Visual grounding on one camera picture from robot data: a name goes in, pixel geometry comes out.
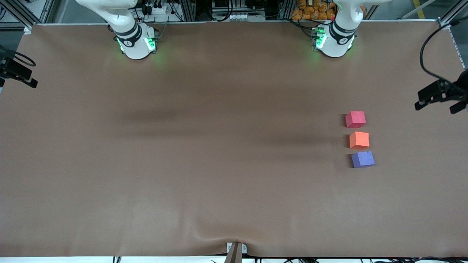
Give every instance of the blue cube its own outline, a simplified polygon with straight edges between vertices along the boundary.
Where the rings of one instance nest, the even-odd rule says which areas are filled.
[[[364,168],[375,164],[372,152],[359,152],[351,156],[354,168]]]

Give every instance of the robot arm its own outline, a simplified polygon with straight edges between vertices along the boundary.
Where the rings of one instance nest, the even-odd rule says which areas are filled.
[[[361,23],[364,12],[361,7],[365,4],[382,4],[391,0],[333,0],[338,6],[338,13],[333,22],[321,25],[323,36],[317,40],[316,48],[325,55],[333,58],[341,57],[354,40],[354,34]]]
[[[137,4],[137,0],[76,0],[76,2],[109,23],[120,49],[129,58],[141,59],[156,51],[157,36],[154,28],[137,23],[129,8]]]

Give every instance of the orange cube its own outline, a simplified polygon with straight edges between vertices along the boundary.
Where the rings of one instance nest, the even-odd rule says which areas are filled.
[[[367,132],[355,131],[350,135],[351,149],[366,150],[369,146],[369,134]]]

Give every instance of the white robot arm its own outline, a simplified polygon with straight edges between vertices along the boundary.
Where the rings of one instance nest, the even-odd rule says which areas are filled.
[[[378,5],[391,0],[333,0],[338,6],[338,13],[333,22],[321,25],[323,34],[316,41],[316,48],[333,58],[341,57],[351,48],[354,33],[361,23],[364,12],[362,5]]]
[[[141,59],[156,50],[154,28],[137,23],[129,8],[137,0],[76,0],[78,4],[93,10],[109,23],[120,49],[131,59]]]

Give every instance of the cube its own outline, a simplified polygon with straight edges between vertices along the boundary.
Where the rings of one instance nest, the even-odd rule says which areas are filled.
[[[354,168],[364,168],[375,164],[372,152],[359,152],[351,156]]]
[[[366,117],[363,111],[350,111],[346,115],[346,127],[348,128],[361,128],[366,124]]]
[[[367,132],[355,131],[350,135],[350,148],[354,150],[366,150],[370,146]]]

